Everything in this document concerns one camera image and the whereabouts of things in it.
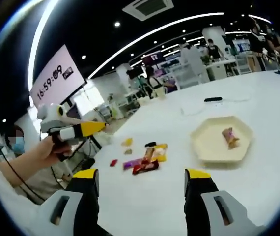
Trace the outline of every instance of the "black handle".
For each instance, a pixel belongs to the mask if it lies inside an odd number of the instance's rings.
[[[222,101],[222,97],[209,97],[204,100],[204,102],[215,102],[215,101]]]

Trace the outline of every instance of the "table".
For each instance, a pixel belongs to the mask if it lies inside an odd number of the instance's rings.
[[[244,102],[213,104],[184,116],[184,104],[198,110],[204,98],[222,96]],[[235,115],[253,130],[253,141],[236,167],[202,165],[192,150],[190,133],[209,117]],[[120,144],[133,137],[133,154]],[[167,143],[160,169],[133,176],[124,161],[140,158],[144,144]],[[109,167],[118,159],[116,167]],[[184,169],[205,170],[220,190],[243,204],[256,225],[268,225],[280,210],[280,75],[255,72],[213,81],[167,94],[139,110],[114,134],[113,143],[95,156],[99,169],[99,224],[119,236],[185,236]]]
[[[217,61],[217,62],[207,65],[206,68],[209,69],[213,66],[226,65],[226,64],[231,64],[231,63],[235,63],[235,62],[236,62],[236,59],[221,60],[221,61]]]
[[[236,59],[222,60],[214,62],[208,66],[206,66],[207,70],[211,70],[215,80],[225,79],[227,78],[227,72],[225,65],[235,63]]]

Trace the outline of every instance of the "monitor screen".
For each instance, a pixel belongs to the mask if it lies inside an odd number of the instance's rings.
[[[67,47],[60,48],[36,78],[30,96],[41,104],[60,104],[85,83]]]
[[[141,66],[135,66],[132,70],[128,70],[127,74],[129,75],[130,79],[134,79],[137,76],[143,74],[143,70],[142,70]]]
[[[164,62],[165,57],[163,56],[163,54],[161,52],[158,52],[158,53],[155,53],[155,54],[142,58],[142,61],[145,65],[156,65],[161,62]]]
[[[73,105],[69,111],[67,112],[67,116],[70,117],[70,118],[75,118],[75,119],[81,119],[80,117],[80,113],[79,113],[79,110],[78,110],[78,107],[77,105]]]

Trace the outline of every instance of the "hexagonal plate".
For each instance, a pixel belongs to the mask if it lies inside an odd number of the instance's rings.
[[[237,147],[229,149],[222,131],[233,128]],[[252,130],[237,117],[217,117],[205,120],[191,133],[198,158],[206,162],[236,162],[243,159],[252,140]]]

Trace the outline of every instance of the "face mask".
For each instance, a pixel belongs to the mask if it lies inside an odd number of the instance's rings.
[[[19,155],[25,153],[23,137],[16,137],[16,142],[12,145],[12,150],[15,154],[19,154]]]

